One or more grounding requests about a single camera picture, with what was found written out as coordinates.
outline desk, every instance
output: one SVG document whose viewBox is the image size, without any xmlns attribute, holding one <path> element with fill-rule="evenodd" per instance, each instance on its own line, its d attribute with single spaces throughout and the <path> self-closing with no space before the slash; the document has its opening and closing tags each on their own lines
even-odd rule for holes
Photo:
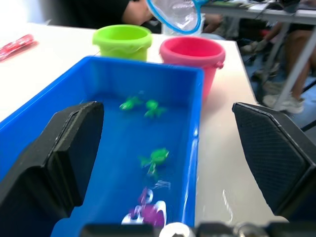
<svg viewBox="0 0 316 237">
<path fill-rule="evenodd" d="M 279 39 L 274 44 L 271 54 L 264 68 L 263 81 L 266 81 L 268 79 L 269 70 L 272 66 L 272 63 L 277 54 L 277 51 L 280 48 L 283 42 L 283 39 L 288 31 L 289 25 L 291 23 L 316 25 L 316 11 L 298 10 L 295 14 L 290 14 L 290 13 L 286 13 L 285 11 L 280 11 L 280 10 L 264 10 L 266 6 L 267 6 L 267 3 L 256 4 L 255 6 L 250 7 L 249 9 L 245 9 L 245 8 L 222 7 L 222 6 L 212 7 L 212 5 L 208 3 L 201 8 L 202 13 L 216 13 L 216 14 L 223 14 L 225 16 L 238 17 L 238 18 L 262 19 L 262 20 L 283 22 L 283 27 L 279 34 Z M 303 49 L 291 73 L 288 75 L 288 78 L 285 82 L 283 90 L 276 104 L 274 105 L 275 110 L 279 110 L 282 102 L 288 97 L 297 77 L 299 76 L 307 60 L 311 56 L 311 53 L 312 53 L 311 49 L 315 48 L 315 46 L 316 46 L 316 27 L 314 27 L 309 41 L 305 45 L 305 48 Z"/>
<path fill-rule="evenodd" d="M 39 41 L 35 48 L 0 63 L 0 121 L 39 93 L 86 55 L 96 54 L 93 30 L 27 25 Z M 158 49 L 167 36 L 153 35 L 148 61 L 161 63 Z M 204 104 L 198 157 L 196 225 L 201 221 L 265 224 L 275 217 L 245 160 L 232 112 L 234 102 L 256 103 L 234 41 L 218 41 L 226 50 Z"/>
</svg>

